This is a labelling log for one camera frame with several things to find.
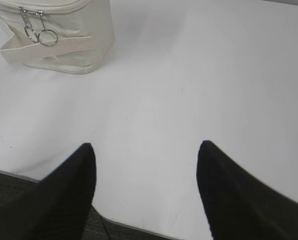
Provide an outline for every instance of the zipper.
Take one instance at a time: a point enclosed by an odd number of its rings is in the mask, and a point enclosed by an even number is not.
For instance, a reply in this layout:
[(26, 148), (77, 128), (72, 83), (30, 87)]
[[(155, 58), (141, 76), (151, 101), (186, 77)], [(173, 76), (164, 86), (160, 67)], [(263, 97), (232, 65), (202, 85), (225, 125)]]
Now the zipper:
[[(30, 18), (29, 16), (27, 15), (27, 10), (20, 7), (20, 15), (23, 19), (23, 22), (24, 22), (24, 32), (26, 33), (26, 35), (28, 36), (28, 38), (35, 44), (37, 43), (40, 43), (42, 44), (43, 46), (46, 46), (46, 47), (53, 47), (55, 44), (57, 44), (58, 40), (59, 40), (59, 36), (58, 34), (53, 31), (52, 29), (48, 29), (46, 28), (45, 24), (44, 24), (44, 21), (43, 21), (43, 16), (44, 16), (44, 12), (43, 11), (37, 11), (35, 12), (36, 15), (39, 16), (40, 20), (41, 20), (41, 23), (42, 23), (42, 26), (43, 26), (43, 30), (40, 31), (39, 34), (37, 34), (31, 24), (31, 21), (30, 21)], [(44, 42), (43, 41), (43, 37), (41, 39), (41, 36), (42, 35), (49, 35), (49, 36), (52, 36), (53, 38), (53, 41), (52, 42)]]
[(79, 0), (67, 5), (59, 6), (38, 6), (38, 5), (26, 5), (16, 2), (9, 2), (6, 0), (0, 0), (0, 5), (10, 7), (14, 9), (23, 8), (28, 13), (38, 13), (42, 11), (44, 14), (69, 14), (78, 11), (85, 7), (91, 0)]

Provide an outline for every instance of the dark carpet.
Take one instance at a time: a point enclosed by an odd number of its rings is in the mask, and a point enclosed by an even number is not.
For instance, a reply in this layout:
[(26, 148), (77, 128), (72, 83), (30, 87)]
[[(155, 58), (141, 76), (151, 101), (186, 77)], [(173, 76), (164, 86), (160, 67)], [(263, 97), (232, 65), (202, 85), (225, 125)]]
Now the dark carpet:
[[(36, 183), (0, 174), (0, 206)], [(165, 240), (142, 231), (106, 221), (92, 207), (82, 240)]]

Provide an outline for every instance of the white surface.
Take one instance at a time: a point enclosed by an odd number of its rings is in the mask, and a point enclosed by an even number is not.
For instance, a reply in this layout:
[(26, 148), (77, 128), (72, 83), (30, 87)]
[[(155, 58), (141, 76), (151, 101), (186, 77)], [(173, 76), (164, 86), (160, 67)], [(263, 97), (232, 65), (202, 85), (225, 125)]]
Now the white surface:
[(210, 240), (195, 178), (209, 139), (298, 201), (298, 6), (113, 0), (112, 13), (116, 49), (92, 74), (0, 56), (0, 171), (39, 180), (91, 142), (104, 217)]

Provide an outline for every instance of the bag strap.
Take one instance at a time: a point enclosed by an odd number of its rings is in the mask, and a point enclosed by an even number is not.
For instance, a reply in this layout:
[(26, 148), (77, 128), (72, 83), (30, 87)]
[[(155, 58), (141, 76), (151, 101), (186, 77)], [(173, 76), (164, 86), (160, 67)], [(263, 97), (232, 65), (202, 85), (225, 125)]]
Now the bag strap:
[(43, 46), (40, 43), (23, 46), (10, 27), (3, 20), (0, 20), (0, 23), (8, 35), (13, 35), (0, 48), (1, 55), (10, 64), (25, 63), (37, 58), (52, 57), (72, 52), (94, 50), (94, 43), (91, 36), (59, 39), (57, 44), (52, 47)]

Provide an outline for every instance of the white leather bag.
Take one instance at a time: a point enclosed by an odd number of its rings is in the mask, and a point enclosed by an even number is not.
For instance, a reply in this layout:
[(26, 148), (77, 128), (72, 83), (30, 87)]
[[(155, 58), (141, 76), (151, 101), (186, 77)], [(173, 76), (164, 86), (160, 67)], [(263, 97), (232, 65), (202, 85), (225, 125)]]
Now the white leather bag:
[(0, 0), (10, 64), (72, 74), (94, 71), (114, 42), (109, 0)]

